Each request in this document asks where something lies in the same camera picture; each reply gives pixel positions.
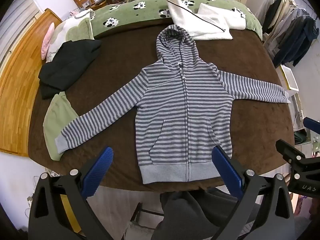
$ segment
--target zipper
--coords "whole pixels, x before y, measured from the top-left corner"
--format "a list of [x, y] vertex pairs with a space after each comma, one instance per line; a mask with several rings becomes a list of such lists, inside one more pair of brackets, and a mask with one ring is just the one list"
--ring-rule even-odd
[[186, 124], [186, 129], [187, 129], [187, 174], [188, 174], [188, 178], [187, 181], [189, 181], [189, 127], [188, 127], [188, 93], [187, 93], [187, 81], [186, 81], [186, 77], [183, 73], [183, 63], [179, 62], [179, 67], [181, 70], [181, 78], [182, 78], [182, 87], [183, 90], [185, 92], [185, 97], [186, 97], [186, 117], [187, 117], [187, 124]]

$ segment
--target curtain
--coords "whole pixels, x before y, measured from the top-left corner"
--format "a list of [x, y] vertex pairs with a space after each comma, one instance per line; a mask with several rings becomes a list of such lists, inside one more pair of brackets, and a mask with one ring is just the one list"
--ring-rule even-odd
[[13, 0], [0, 22], [0, 63], [39, 9], [33, 0]]

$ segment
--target blue gripper pad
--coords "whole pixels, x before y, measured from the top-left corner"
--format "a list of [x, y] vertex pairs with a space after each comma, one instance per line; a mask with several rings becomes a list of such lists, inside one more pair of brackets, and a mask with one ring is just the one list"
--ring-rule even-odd
[[320, 134], [320, 123], [309, 118], [309, 117], [306, 117], [303, 119], [303, 125], [304, 127], [314, 131], [315, 133], [317, 134]]
[[222, 151], [223, 150], [217, 146], [213, 148], [211, 153], [212, 162], [214, 166], [216, 166], [230, 194], [238, 200], [241, 200], [244, 194], [242, 179], [227, 159], [229, 157], [223, 154]]
[[94, 195], [112, 160], [113, 150], [111, 147], [107, 147], [84, 177], [82, 181], [82, 197], [87, 198]]

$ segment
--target gray striped zip-up hoodie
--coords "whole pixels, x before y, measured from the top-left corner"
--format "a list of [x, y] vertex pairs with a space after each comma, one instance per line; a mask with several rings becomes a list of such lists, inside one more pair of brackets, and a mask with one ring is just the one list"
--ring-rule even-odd
[[219, 176], [211, 151], [220, 145], [231, 157], [232, 101], [287, 103], [276, 84], [227, 73], [205, 63], [190, 35], [176, 25], [156, 41], [159, 60], [55, 139], [58, 152], [89, 140], [134, 106], [136, 148], [143, 183], [192, 181]]

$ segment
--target screw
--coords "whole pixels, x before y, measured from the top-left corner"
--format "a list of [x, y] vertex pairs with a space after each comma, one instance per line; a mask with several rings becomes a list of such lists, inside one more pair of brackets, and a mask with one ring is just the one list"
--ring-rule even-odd
[[46, 173], [46, 172], [42, 173], [40, 176], [41, 179], [46, 179], [47, 177], [48, 177], [48, 173]]
[[249, 176], [253, 176], [253, 175], [254, 175], [254, 171], [253, 171], [253, 170], [247, 170], [246, 173], [247, 173]]
[[71, 175], [71, 176], [75, 176], [75, 175], [78, 174], [78, 172], [79, 172], [79, 171], [78, 171], [77, 169], [73, 169], [73, 170], [70, 171], [70, 175]]
[[277, 179], [279, 179], [279, 180], [283, 180], [283, 176], [281, 175], [281, 174], [277, 174]]

